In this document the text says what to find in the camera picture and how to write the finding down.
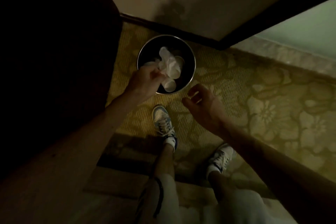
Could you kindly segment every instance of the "white sock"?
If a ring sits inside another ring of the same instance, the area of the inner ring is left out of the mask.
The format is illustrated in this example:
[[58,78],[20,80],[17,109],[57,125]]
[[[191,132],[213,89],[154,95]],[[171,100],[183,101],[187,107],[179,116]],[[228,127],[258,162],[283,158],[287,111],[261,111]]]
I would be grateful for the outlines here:
[[174,151],[175,151],[175,138],[173,136],[168,137],[164,142],[165,143],[169,143],[171,146],[173,146]]
[[211,165],[209,165],[208,168],[207,168],[207,174],[206,174],[207,179],[208,179],[209,174],[210,174],[212,171],[218,171],[218,172],[221,172],[221,171],[218,169],[218,167],[216,167],[214,164],[211,164]]

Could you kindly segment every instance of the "hand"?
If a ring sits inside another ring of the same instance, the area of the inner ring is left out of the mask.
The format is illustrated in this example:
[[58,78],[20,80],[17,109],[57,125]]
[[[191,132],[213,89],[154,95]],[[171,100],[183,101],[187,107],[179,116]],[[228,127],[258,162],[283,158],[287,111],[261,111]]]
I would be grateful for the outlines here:
[[156,93],[165,78],[156,65],[142,66],[132,74],[124,94],[132,96],[140,104]]
[[189,109],[194,119],[202,127],[221,137],[224,129],[222,125],[228,118],[219,99],[201,84],[192,87],[188,96],[192,98],[183,98],[182,103]]

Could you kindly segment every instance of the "baseboard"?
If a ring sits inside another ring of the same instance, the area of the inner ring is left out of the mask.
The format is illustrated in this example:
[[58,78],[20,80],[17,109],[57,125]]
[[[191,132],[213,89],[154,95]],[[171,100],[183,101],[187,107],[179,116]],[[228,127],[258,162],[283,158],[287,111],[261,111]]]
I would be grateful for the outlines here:
[[215,48],[219,50],[219,41],[207,38],[204,36],[196,35],[187,31],[183,31],[171,26],[167,26],[158,22],[148,21],[145,19],[137,18],[128,14],[120,13],[120,17],[125,22],[130,22],[136,25],[143,26],[145,28],[149,28],[153,31],[156,31],[160,34],[174,35],[183,40],[195,42],[204,46],[208,46],[211,48]]

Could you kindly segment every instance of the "crumpled tissue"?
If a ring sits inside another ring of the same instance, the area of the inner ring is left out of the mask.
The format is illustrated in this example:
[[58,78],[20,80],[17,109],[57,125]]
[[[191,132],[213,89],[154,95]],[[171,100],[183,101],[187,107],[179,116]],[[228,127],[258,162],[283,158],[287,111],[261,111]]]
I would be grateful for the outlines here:
[[184,64],[183,58],[180,56],[172,55],[166,47],[162,47],[159,51],[162,60],[156,59],[155,61],[147,62],[145,65],[157,64],[157,68],[166,79],[161,83],[165,91],[173,92],[176,89],[175,79],[181,75],[181,70]]

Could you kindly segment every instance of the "sneaker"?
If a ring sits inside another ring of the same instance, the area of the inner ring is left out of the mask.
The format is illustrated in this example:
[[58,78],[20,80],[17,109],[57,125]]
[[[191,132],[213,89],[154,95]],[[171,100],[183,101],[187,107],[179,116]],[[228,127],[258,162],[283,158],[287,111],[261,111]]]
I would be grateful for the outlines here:
[[164,144],[169,143],[174,151],[177,148],[177,138],[174,127],[171,124],[170,116],[162,105],[157,105],[153,109],[153,122],[156,131],[164,138]]
[[207,168],[206,177],[208,179],[209,174],[212,171],[218,171],[221,174],[225,172],[230,160],[232,159],[235,150],[228,143],[222,144],[215,151],[213,156],[209,159],[209,166]]

